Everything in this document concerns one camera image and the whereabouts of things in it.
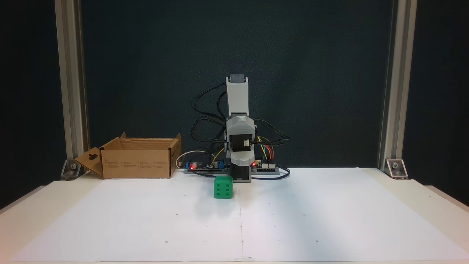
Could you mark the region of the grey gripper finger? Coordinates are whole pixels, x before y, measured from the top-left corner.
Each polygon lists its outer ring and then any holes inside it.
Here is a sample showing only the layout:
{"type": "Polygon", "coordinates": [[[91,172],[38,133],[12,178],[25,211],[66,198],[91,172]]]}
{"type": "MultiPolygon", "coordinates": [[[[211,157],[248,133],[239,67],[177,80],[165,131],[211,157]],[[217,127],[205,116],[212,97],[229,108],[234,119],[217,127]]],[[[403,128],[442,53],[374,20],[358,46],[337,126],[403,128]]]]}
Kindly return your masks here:
{"type": "Polygon", "coordinates": [[[253,148],[248,151],[233,152],[232,150],[229,150],[228,157],[231,164],[236,166],[251,166],[251,164],[255,162],[255,152],[253,148]]]}

